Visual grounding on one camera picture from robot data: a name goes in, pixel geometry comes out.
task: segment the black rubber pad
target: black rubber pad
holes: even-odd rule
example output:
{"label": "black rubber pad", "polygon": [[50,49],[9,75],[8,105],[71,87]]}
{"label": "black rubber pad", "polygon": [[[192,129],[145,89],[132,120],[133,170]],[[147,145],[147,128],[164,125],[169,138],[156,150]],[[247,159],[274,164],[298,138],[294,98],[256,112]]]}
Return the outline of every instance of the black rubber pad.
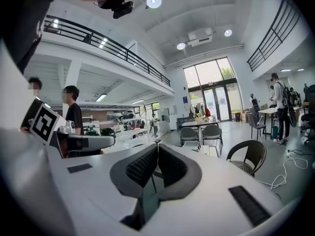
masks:
{"label": "black rubber pad", "polygon": [[244,187],[236,186],[229,191],[254,227],[271,217]]}
{"label": "black rubber pad", "polygon": [[78,171],[87,170],[89,168],[92,168],[92,166],[90,164],[86,163],[86,164],[68,167],[67,169],[68,169],[69,173],[75,173]]}

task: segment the recessed light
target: recessed light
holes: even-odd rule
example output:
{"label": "recessed light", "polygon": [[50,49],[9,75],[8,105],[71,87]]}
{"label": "recessed light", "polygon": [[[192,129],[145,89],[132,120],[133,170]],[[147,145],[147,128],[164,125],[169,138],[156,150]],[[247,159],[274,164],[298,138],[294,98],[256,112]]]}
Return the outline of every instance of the recessed light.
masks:
{"label": "recessed light", "polygon": [[103,93],[97,100],[96,100],[96,102],[99,102],[99,101],[101,101],[104,97],[106,96],[106,94],[105,93]]}
{"label": "recessed light", "polygon": [[178,50],[182,50],[182,49],[184,49],[186,47],[186,44],[185,43],[179,43],[178,45],[177,45],[177,49]]}
{"label": "recessed light", "polygon": [[152,9],[160,7],[161,4],[162,0],[147,0],[147,6]]}
{"label": "recessed light", "polygon": [[224,36],[226,37],[230,37],[232,35],[232,30],[231,29],[227,29],[225,32],[224,32]]}
{"label": "recessed light", "polygon": [[136,102],[132,102],[132,104],[137,104],[137,103],[142,102],[142,101],[144,101],[144,100],[138,100]]}

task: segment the gray floor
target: gray floor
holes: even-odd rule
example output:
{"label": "gray floor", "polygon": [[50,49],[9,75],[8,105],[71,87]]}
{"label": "gray floor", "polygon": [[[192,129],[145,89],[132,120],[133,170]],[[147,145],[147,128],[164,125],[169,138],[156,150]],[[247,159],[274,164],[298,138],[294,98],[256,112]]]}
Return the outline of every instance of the gray floor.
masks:
{"label": "gray floor", "polygon": [[[270,132],[270,124],[267,123],[268,132]],[[248,123],[244,122],[224,122],[220,123],[220,128],[223,131],[223,149],[221,158],[223,160],[226,159],[228,152],[230,149],[236,144],[250,140],[251,139],[251,128]],[[171,144],[180,146],[180,130],[172,131],[171,133],[165,134],[162,136],[162,142],[165,144]],[[253,131],[253,138],[256,139],[256,130]],[[264,164],[261,168],[255,173],[255,179],[272,183],[274,179],[278,175],[284,175],[284,167],[283,164],[287,160],[286,150],[285,149],[300,149],[305,154],[312,155],[304,155],[304,156],[294,156],[294,158],[303,158],[308,161],[308,168],[306,170],[302,170],[297,168],[294,165],[293,161],[288,161],[286,166],[287,179],[286,184],[273,189],[274,193],[279,194],[281,201],[283,204],[287,204],[290,201],[302,197],[311,178],[313,177],[313,168],[312,164],[315,161],[315,141],[308,142],[307,145],[304,145],[304,141],[307,139],[307,134],[303,131],[300,134],[299,129],[292,128],[290,129],[289,141],[285,145],[278,145],[270,140],[270,136],[267,136],[265,140],[265,136],[261,134],[261,137],[258,138],[267,148],[267,156]],[[215,141],[207,141],[209,145],[215,144],[219,150],[219,142]],[[238,151],[234,154],[234,160],[244,160],[245,150]],[[301,167],[306,166],[305,161],[297,161],[297,164]],[[157,187],[162,185],[162,182],[159,178],[155,178],[158,182]],[[283,181],[283,178],[279,178],[275,184]]]}

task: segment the balcony railing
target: balcony railing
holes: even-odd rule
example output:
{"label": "balcony railing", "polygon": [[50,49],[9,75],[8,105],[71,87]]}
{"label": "balcony railing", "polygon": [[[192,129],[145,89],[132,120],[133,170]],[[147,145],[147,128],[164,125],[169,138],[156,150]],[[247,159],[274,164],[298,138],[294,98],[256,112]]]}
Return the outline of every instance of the balcony railing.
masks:
{"label": "balcony railing", "polygon": [[157,71],[154,67],[123,45],[93,29],[66,19],[46,15],[44,31],[93,45],[138,67],[142,71],[145,71],[170,87],[169,79]]}
{"label": "balcony railing", "polygon": [[247,61],[252,71],[257,69],[270,55],[283,44],[286,37],[295,27],[300,12],[292,0],[281,0],[279,10],[267,34]]}

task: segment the shoe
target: shoe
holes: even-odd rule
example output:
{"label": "shoe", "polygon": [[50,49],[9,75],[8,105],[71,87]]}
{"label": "shoe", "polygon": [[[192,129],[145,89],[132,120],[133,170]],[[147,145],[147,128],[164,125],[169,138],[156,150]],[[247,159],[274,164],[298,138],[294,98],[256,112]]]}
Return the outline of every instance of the shoe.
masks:
{"label": "shoe", "polygon": [[277,144],[284,144],[285,139],[284,138],[282,138],[282,140],[274,139],[274,142],[277,143]]}

